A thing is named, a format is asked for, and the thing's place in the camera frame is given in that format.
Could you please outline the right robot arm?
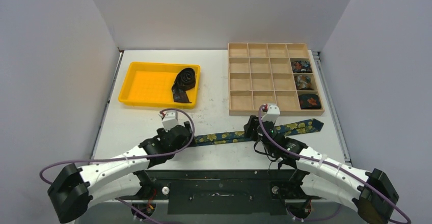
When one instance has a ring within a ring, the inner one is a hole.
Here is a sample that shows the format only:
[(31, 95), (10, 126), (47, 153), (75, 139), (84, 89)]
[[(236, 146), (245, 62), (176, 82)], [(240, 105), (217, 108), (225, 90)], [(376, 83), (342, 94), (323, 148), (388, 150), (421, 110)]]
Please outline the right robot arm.
[(270, 155), (296, 170), (288, 191), (294, 198), (304, 194), (324, 198), (353, 209), (367, 223), (389, 223), (399, 195), (388, 176), (379, 169), (366, 171), (337, 162), (305, 143), (276, 131), (272, 121), (250, 116), (245, 137), (264, 144)]

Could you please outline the yellow plastic tray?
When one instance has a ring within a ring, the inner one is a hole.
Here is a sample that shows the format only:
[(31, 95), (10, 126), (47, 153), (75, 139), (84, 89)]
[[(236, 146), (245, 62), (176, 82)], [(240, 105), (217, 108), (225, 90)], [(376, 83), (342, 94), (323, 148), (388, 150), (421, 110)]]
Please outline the yellow plastic tray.
[[(177, 74), (188, 67), (196, 73), (195, 87), (186, 92), (191, 103), (174, 102), (171, 87)], [(197, 102), (200, 71), (199, 65), (192, 64), (132, 62), (118, 100), (129, 106), (192, 109)]]

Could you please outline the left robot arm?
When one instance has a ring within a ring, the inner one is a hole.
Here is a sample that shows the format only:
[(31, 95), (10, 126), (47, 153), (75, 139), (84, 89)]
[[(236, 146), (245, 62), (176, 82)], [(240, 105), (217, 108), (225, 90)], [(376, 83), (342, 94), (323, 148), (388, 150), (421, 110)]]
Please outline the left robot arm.
[(149, 197), (152, 185), (146, 170), (172, 159), (192, 143), (194, 135), (194, 124), (185, 122), (158, 129), (155, 137), (114, 158), (91, 160), (84, 166), (65, 162), (47, 191), (59, 222), (74, 221), (89, 208), (108, 200)]

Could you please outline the blue yellow floral tie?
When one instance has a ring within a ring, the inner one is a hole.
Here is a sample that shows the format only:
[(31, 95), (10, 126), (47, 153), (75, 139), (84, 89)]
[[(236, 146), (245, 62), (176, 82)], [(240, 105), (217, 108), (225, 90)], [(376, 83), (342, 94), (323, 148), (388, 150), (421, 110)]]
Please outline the blue yellow floral tie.
[[(274, 131), (284, 136), (294, 136), (320, 132), (324, 122), (317, 119), (308, 119), (274, 127)], [(245, 137), (244, 131), (221, 132), (195, 136), (189, 147), (209, 146), (217, 144), (241, 143), (250, 141)]]

